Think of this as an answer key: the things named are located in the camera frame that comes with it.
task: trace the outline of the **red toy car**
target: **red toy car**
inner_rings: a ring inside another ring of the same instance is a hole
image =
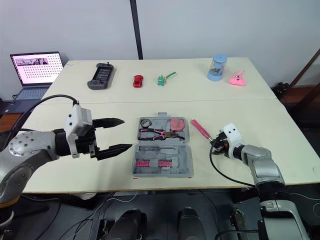
[[[144,79],[143,76],[141,75],[135,75],[134,76],[134,81],[133,81],[133,86],[135,88],[141,88],[142,87],[142,80]]]

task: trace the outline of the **white table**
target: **white table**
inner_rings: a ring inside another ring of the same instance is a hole
[[[106,60],[69,61],[56,78],[45,97],[67,94],[80,103],[150,103],[179,101],[211,101],[242,99],[275,99],[275,95],[247,57],[229,57],[223,79],[210,81],[207,73],[212,58],[163,60],[110,60],[115,67],[109,89],[91,90],[87,86],[97,68]],[[235,72],[244,70],[245,87],[229,84]],[[165,86],[158,86],[158,76],[176,72]],[[134,88],[135,75],[143,75],[143,87]],[[69,103],[55,98],[45,102]]]
[[[81,106],[90,109],[94,119],[115,117],[125,121],[117,127],[97,129],[97,144],[101,149],[122,143],[137,144],[139,118],[167,112],[173,117],[184,117],[189,122],[197,119],[212,136],[232,122],[238,127],[246,144],[271,150],[272,158],[278,164],[286,184],[320,182],[319,157],[277,99],[84,103]],[[64,128],[71,109],[71,102],[40,105],[24,127],[39,131]],[[187,144],[192,152],[192,178],[133,177],[134,147],[131,147],[116,157],[100,161],[82,154],[76,159],[65,156],[49,162],[34,173],[24,192],[76,193],[241,187],[212,168],[209,142],[191,124],[189,131],[190,141]],[[253,183],[249,168],[241,161],[224,156],[214,156],[214,161],[226,175]]]

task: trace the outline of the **cable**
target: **cable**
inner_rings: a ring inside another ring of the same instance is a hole
[[[44,229],[44,231],[43,231],[37,238],[35,238],[35,240],[38,240],[38,239],[40,239],[40,238],[43,236],[43,234],[45,234],[45,232],[50,228],[50,226],[52,225],[52,223],[53,223],[54,220],[56,219],[56,217],[57,217],[57,215],[58,215],[58,213],[59,213],[59,211],[60,211],[61,201],[60,201],[59,198],[33,199],[33,198],[31,198],[31,197],[28,197],[28,196],[25,196],[25,195],[22,195],[22,194],[21,194],[21,197],[22,197],[22,198],[25,198],[25,199],[28,199],[28,200],[30,200],[30,201],[33,201],[33,202],[38,202],[38,203],[50,202],[50,201],[57,201],[58,204],[59,204],[58,210],[56,211],[56,214],[54,215],[52,221],[51,221],[51,222],[49,223],[49,225]]]
[[[52,95],[52,96],[48,96],[48,97],[45,97],[44,99],[42,99],[41,101],[37,102],[36,104],[34,104],[33,106],[31,106],[26,112],[24,112],[19,118],[18,120],[15,122],[15,124],[13,125],[13,127],[11,128],[12,130],[15,130],[20,122],[22,122],[24,120],[24,118],[26,118],[26,116],[36,107],[38,106],[39,104],[49,100],[49,99],[54,99],[54,98],[67,98],[67,99],[71,99],[73,101],[73,105],[75,104],[78,104],[78,101],[73,98],[72,96],[69,96],[69,95],[64,95],[64,94],[57,94],[57,95]],[[5,143],[4,143],[4,146],[3,146],[3,149],[6,148],[6,146],[8,145],[8,143],[10,142],[10,140],[12,139],[12,132],[9,134],[9,136],[7,137]]]
[[[117,200],[117,201],[122,202],[122,203],[129,203],[129,202],[131,202],[133,199],[135,199],[135,197],[137,196],[137,194],[138,194],[138,191],[136,191],[135,195],[134,195],[130,200],[128,200],[128,201],[120,200],[120,199],[118,199],[118,198],[109,198],[109,199],[107,199],[105,202],[101,203],[100,206],[98,206],[98,208],[92,213],[92,216],[89,218],[89,220],[87,221],[87,223],[86,223],[85,225],[83,225],[83,227],[81,227],[77,233],[75,233],[75,234],[73,234],[72,236],[66,238],[65,240],[69,240],[69,239],[71,239],[73,236],[75,236],[75,235],[77,235],[78,233],[80,233],[80,232],[88,225],[88,223],[91,221],[91,219],[93,218],[93,216],[95,215],[95,213],[96,213],[106,202],[111,201],[111,200]]]
[[[202,190],[200,190],[200,193],[202,193],[211,203],[212,205],[214,206],[214,209],[215,209],[215,212],[216,212],[216,220],[215,221],[215,226],[216,226],[216,229],[218,230],[218,232],[220,232],[220,224],[219,224],[219,212],[218,212],[218,208],[216,206],[216,204],[214,203],[214,201],[212,201],[210,199],[210,197],[208,197]]]
[[[0,132],[0,136],[3,135],[3,134],[12,133],[12,132],[20,132],[20,131],[30,132],[30,131],[34,131],[34,130],[28,129],[28,128],[10,129],[10,130],[7,130],[7,131]]]
[[[313,212],[313,214],[314,214],[318,219],[320,219],[320,216],[319,216],[318,214],[316,214],[316,211],[315,211],[315,207],[316,207],[318,204],[320,204],[320,202],[318,202],[318,203],[316,203],[315,205],[313,205],[313,207],[312,207],[312,212]]]
[[[249,186],[249,187],[255,188],[255,185],[252,185],[252,184],[250,184],[250,183],[246,183],[246,182],[243,182],[243,181],[235,180],[235,179],[233,179],[233,178],[231,178],[231,177],[228,177],[228,176],[224,175],[222,172],[220,172],[220,171],[218,170],[218,168],[215,166],[215,164],[214,164],[214,162],[213,162],[213,160],[212,160],[212,151],[213,151],[213,149],[214,149],[214,145],[212,144],[212,145],[211,145],[211,148],[210,148],[210,152],[209,152],[210,162],[211,162],[212,167],[213,167],[220,175],[224,176],[226,179],[229,179],[230,181],[233,181],[233,182],[235,182],[235,183],[242,184],[242,185],[247,185],[247,186]]]
[[[111,193],[110,196],[108,196],[108,197],[106,198],[106,200],[103,202],[103,204],[105,204],[106,201],[107,201],[109,198],[113,197],[113,195],[115,195],[115,192]],[[80,220],[80,221],[76,222],[75,224],[73,224],[71,227],[69,227],[69,228],[61,235],[61,237],[59,237],[58,240],[61,240],[61,239],[62,239],[74,226],[76,226],[77,224],[82,224],[83,222],[89,220],[89,218],[90,218],[92,215],[93,215],[93,213],[91,213],[91,214],[90,214],[89,216],[87,216],[85,219]]]
[[[305,195],[303,195],[303,194],[296,193],[296,192],[289,193],[289,195],[298,195],[298,196],[304,197],[304,198],[309,199],[309,200],[320,201],[319,198],[308,197],[308,196],[305,196]],[[316,213],[316,211],[315,211],[315,207],[316,207],[318,204],[320,204],[320,202],[315,203],[315,204],[313,205],[313,207],[312,207],[312,212],[313,212],[313,214],[314,214],[318,219],[320,219],[320,216],[319,216],[319,215]]]
[[[106,203],[110,198],[112,198],[115,194],[116,194],[116,192],[111,193],[111,194],[104,200],[103,204],[105,204],[105,203]],[[90,218],[92,215],[93,215],[93,213],[90,214],[89,216],[87,216],[85,219],[83,219],[83,220],[78,224],[78,226],[76,227],[76,229],[75,229],[75,231],[74,231],[73,240],[76,239],[76,236],[77,236],[77,233],[78,233],[78,229],[79,229],[79,227],[81,226],[81,224],[83,224],[85,221],[88,221],[89,218]]]
[[[303,194],[296,193],[296,192],[289,193],[289,195],[298,195],[298,196],[304,197],[304,198],[306,198],[306,199],[315,200],[315,201],[320,201],[319,198],[311,198],[311,197],[308,197],[308,196],[305,196],[305,195],[303,195]]]
[[[77,236],[77,233],[78,233],[78,229],[80,228],[81,224],[83,224],[84,222],[86,221],[89,221],[89,219],[85,219],[85,220],[82,220],[82,222],[79,223],[79,225],[76,227],[75,231],[74,231],[74,236],[73,236],[73,239],[72,240],[75,240],[76,239],[76,236]]]
[[[221,231],[218,232],[217,235],[215,235],[214,240],[218,240],[218,238],[223,235],[223,234],[227,234],[227,233],[233,233],[233,234],[253,234],[253,233],[258,233],[258,229],[253,229],[253,230],[228,230],[228,231]]]

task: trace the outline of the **gray tool case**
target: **gray tool case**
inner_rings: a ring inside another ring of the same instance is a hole
[[[170,132],[171,119],[184,121],[183,131],[176,132],[180,138],[165,140],[138,140],[134,149],[132,175],[135,177],[175,177],[188,178],[193,176],[191,148],[185,142],[189,140],[188,122],[183,117],[169,117],[166,112],[159,112],[158,117],[141,117],[138,123],[137,139],[158,136],[154,132],[141,132],[141,120],[149,119],[149,129]]]

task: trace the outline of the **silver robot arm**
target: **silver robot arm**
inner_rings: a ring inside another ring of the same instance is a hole
[[[132,144],[100,150],[95,135],[96,128],[112,128],[123,123],[117,118],[92,120],[90,110],[75,104],[66,120],[66,131],[29,131],[12,139],[0,152],[0,239],[14,217],[15,203],[39,167],[61,156],[78,158],[82,153],[102,160],[125,152]]]
[[[241,160],[250,168],[263,218],[258,222],[261,240],[310,239],[296,205],[290,201],[280,169],[268,149],[245,145],[232,123],[221,129],[211,144],[214,145],[213,154],[224,153],[226,157]]]

